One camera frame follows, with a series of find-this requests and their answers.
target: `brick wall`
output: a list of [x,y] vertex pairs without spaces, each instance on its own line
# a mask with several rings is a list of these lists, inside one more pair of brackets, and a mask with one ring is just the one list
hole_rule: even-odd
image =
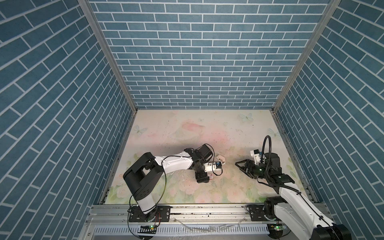
[[0,239],[78,237],[131,110],[76,0],[0,2]]
[[358,239],[384,239],[384,1],[342,0],[278,110],[311,185]]
[[139,108],[271,108],[328,0],[91,1]]

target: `metal bracket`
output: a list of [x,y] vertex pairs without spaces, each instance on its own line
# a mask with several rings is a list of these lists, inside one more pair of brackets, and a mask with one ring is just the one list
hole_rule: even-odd
[[[133,206],[132,213],[129,216],[129,222],[147,222],[146,215],[139,206]],[[162,222],[169,222],[170,206],[158,206],[157,212],[160,214]]]
[[264,206],[260,204],[247,205],[252,222],[268,221],[264,216]]

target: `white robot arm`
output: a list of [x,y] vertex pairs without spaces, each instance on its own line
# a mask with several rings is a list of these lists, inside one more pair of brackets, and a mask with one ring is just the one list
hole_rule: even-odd
[[187,148],[179,154],[166,157],[155,157],[147,152],[124,173],[123,178],[142,212],[149,214],[156,207],[151,192],[162,174],[191,169],[195,171],[198,183],[208,182],[207,172],[221,171],[221,162],[214,161],[213,157],[206,144],[198,149]]
[[344,225],[337,225],[326,217],[301,194],[293,179],[281,172],[280,158],[271,153],[271,147],[268,153],[264,153],[267,139],[271,146],[270,137],[266,136],[262,152],[253,150],[252,160],[235,163],[250,178],[265,178],[267,185],[280,195],[268,197],[264,202],[266,218],[282,220],[300,240],[351,240],[351,234]]

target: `table surface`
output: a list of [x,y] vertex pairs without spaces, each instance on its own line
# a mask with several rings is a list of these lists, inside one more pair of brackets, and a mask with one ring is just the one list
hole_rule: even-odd
[[[264,202],[276,192],[246,176],[235,162],[251,159],[251,150],[261,151],[266,135],[271,136],[272,152],[279,155],[283,173],[290,175],[305,193],[269,110],[139,110],[106,204],[129,203],[131,193],[122,176],[142,154],[151,152],[154,156],[168,156],[204,143],[210,144],[216,155],[225,157],[223,174],[199,184],[193,170],[169,173],[160,203]],[[155,202],[162,194],[164,184],[163,175],[152,192]]]

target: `white object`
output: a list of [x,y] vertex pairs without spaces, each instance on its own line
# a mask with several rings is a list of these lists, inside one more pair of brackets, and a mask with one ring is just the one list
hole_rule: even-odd
[[216,170],[216,164],[214,162],[207,162],[204,164],[204,167],[205,167],[204,172],[212,172]]
[[137,201],[141,210],[146,214],[155,208],[155,201],[153,200],[152,194],[149,194],[145,198]]
[[216,156],[217,159],[221,162],[222,165],[225,164],[225,157],[221,156],[220,154]]
[[[291,182],[285,183],[284,185],[299,189],[296,184]],[[303,195],[303,197],[301,197],[296,192],[283,187],[279,189],[279,194],[287,203],[278,203],[275,205],[275,215],[281,219],[300,240],[310,239],[313,229],[318,228],[318,225],[328,227],[329,224],[332,226],[333,221],[324,216],[307,197]]]
[[252,150],[251,151],[251,157],[253,157],[254,161],[255,161],[255,164],[258,165],[262,159],[260,153],[255,153],[255,150]]
[[162,164],[165,173],[170,173],[176,170],[188,169],[193,163],[192,158],[185,151],[182,151],[179,154],[175,154],[175,156],[177,157],[155,157],[155,161],[160,166]]

